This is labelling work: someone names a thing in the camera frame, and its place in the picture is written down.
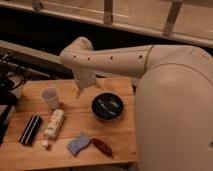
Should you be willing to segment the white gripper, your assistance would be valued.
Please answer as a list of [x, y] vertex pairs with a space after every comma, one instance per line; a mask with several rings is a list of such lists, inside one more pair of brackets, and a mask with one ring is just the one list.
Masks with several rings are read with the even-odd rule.
[[76, 93], [76, 98], [78, 99], [83, 93], [84, 88], [88, 88], [94, 85], [96, 88], [102, 89], [101, 85], [97, 82], [96, 76], [93, 72], [77, 72], [74, 74], [75, 82], [79, 88]]

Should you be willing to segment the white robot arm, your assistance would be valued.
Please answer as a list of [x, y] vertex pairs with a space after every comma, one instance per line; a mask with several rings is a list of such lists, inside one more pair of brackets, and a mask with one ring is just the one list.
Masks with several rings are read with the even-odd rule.
[[138, 165], [142, 171], [213, 171], [213, 56], [190, 45], [95, 51], [79, 37], [60, 53], [79, 88], [94, 71], [135, 77]]

